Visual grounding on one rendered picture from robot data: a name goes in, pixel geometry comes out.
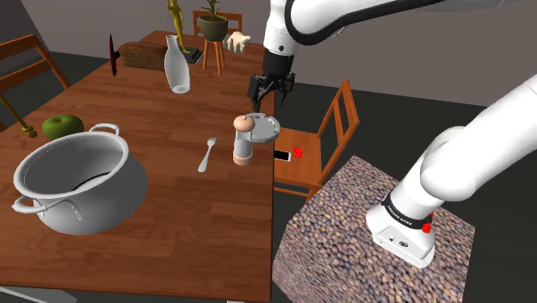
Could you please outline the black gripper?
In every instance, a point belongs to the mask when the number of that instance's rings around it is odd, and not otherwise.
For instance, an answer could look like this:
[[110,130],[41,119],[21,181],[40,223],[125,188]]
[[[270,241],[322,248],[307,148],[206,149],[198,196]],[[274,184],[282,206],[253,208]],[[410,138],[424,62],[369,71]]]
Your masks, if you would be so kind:
[[262,99],[272,90],[274,81],[278,81],[278,91],[281,94],[281,105],[287,95],[293,91],[295,73],[291,72],[294,56],[284,56],[265,49],[263,56],[262,76],[252,75],[248,88],[253,111],[258,113]]

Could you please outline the grey round ashtray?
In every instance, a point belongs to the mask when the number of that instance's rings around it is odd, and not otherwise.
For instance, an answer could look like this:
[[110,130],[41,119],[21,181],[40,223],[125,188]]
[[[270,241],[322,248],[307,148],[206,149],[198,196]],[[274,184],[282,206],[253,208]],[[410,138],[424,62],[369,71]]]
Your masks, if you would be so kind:
[[255,127],[251,131],[251,142],[255,144],[264,144],[274,141],[281,130],[279,121],[273,116],[266,116],[264,113],[250,113],[255,122]]

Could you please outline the white hand-shaped figure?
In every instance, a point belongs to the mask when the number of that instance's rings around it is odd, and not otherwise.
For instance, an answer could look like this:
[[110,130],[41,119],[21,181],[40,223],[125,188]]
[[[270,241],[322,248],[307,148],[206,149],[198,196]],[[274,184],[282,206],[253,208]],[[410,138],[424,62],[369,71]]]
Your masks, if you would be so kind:
[[224,49],[232,52],[245,54],[247,45],[249,44],[251,37],[243,34],[241,31],[235,31],[231,36],[224,42]]

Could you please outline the beige pepper mill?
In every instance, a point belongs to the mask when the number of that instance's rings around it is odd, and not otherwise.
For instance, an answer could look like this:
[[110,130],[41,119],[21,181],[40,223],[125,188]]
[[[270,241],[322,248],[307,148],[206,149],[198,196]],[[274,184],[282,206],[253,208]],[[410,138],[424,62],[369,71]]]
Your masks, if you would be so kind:
[[233,126],[236,129],[233,161],[237,165],[248,165],[253,156],[252,130],[255,128],[255,122],[248,115],[240,115],[235,118]]

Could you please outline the potted plant on wooden stand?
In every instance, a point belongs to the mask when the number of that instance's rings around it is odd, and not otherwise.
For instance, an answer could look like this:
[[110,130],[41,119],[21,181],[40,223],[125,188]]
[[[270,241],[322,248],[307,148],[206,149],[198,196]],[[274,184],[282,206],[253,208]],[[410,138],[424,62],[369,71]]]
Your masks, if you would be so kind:
[[219,9],[215,5],[218,0],[207,0],[208,5],[204,7],[208,11],[205,15],[199,15],[197,17],[198,26],[203,34],[206,42],[204,48],[203,68],[206,68],[207,56],[208,56],[208,43],[212,42],[215,48],[215,57],[217,60],[217,71],[221,75],[221,68],[224,66],[223,54],[221,43],[227,35],[228,20],[218,15]]

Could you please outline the silver fork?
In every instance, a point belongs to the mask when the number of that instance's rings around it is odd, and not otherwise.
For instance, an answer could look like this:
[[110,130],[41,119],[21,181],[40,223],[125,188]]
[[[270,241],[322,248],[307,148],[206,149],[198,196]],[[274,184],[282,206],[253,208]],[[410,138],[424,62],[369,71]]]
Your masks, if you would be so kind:
[[216,140],[217,140],[216,137],[212,137],[212,138],[209,138],[207,140],[207,152],[206,152],[204,158],[202,159],[201,163],[198,166],[198,171],[199,172],[205,172],[206,171],[208,159],[209,159],[211,150],[212,150],[213,146],[216,143]]

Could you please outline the gold figure statue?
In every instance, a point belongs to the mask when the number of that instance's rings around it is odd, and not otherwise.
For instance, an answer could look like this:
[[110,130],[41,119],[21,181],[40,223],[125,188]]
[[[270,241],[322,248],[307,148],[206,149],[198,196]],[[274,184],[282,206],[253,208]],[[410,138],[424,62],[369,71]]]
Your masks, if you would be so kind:
[[182,50],[182,53],[186,55],[186,60],[190,64],[197,64],[202,58],[202,52],[197,48],[186,48],[183,40],[183,25],[184,18],[182,9],[179,7],[177,0],[166,0],[167,9],[171,13],[174,20],[174,27],[176,29],[176,41]]

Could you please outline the brown bread loaf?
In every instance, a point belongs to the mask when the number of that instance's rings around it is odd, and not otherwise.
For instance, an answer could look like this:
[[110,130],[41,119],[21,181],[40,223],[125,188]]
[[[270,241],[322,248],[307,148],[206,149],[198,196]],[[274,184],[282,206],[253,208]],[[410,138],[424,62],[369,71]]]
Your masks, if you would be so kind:
[[126,66],[149,70],[164,70],[166,46],[146,42],[127,42],[119,47],[119,55]]

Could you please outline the brown wooden table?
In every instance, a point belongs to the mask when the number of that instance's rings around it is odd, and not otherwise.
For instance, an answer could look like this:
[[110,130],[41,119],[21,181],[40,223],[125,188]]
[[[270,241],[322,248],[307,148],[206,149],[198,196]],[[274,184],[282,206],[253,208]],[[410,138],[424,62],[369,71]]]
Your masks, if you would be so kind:
[[[45,137],[18,126],[0,133],[0,285],[155,294],[269,303],[273,223],[273,147],[256,145],[248,166],[233,163],[233,120],[251,111],[250,76],[264,49],[227,53],[219,75],[192,65],[191,88],[171,91],[162,71],[103,65],[27,117],[39,127],[74,114],[86,127],[120,127],[145,167],[149,190],[124,223],[90,236],[52,231],[12,205],[16,166]],[[216,137],[205,172],[198,166]]]

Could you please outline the dark red knife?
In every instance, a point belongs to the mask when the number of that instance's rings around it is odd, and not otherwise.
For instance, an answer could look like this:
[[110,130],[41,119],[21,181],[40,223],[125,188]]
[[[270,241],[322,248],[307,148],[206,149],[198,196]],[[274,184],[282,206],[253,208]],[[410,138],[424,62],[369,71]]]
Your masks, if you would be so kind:
[[111,34],[109,35],[108,45],[111,69],[113,76],[115,77],[117,75],[117,58],[120,57],[120,53],[114,50],[114,42]]

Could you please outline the pebble patterned robot stand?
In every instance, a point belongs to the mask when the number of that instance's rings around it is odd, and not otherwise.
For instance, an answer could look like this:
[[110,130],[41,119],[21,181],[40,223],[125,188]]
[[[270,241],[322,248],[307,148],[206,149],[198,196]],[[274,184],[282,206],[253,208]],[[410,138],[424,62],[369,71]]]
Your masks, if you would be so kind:
[[397,183],[353,156],[288,221],[273,280],[293,303],[462,303],[473,226],[435,211],[435,255],[424,269],[373,242],[366,212]]

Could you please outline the large grey cooking pot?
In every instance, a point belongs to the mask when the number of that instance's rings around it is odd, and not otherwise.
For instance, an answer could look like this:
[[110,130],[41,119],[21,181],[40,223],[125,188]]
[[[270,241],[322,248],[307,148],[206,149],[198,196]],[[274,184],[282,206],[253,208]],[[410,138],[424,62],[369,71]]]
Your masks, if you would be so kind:
[[26,156],[14,185],[22,194],[12,205],[16,212],[35,213],[56,232],[89,235],[135,213],[147,195],[148,177],[120,127],[100,123]]

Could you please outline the green apple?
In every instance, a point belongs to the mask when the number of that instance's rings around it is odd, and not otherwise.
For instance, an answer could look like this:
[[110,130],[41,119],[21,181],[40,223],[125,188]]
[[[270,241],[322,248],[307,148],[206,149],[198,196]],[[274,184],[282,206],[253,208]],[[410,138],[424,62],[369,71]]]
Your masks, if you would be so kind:
[[83,121],[70,114],[60,114],[48,118],[42,124],[42,132],[50,139],[55,140],[74,133],[84,131]]

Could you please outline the gold rod with knob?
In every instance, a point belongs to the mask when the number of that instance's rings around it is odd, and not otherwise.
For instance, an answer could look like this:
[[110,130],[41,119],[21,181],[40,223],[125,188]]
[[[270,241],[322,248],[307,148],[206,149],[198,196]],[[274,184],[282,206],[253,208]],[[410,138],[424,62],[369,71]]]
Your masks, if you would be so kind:
[[16,118],[16,120],[21,124],[22,131],[31,139],[37,137],[37,132],[32,126],[29,126],[23,118],[14,110],[12,105],[5,99],[4,96],[0,94],[0,102],[8,109],[8,111]]

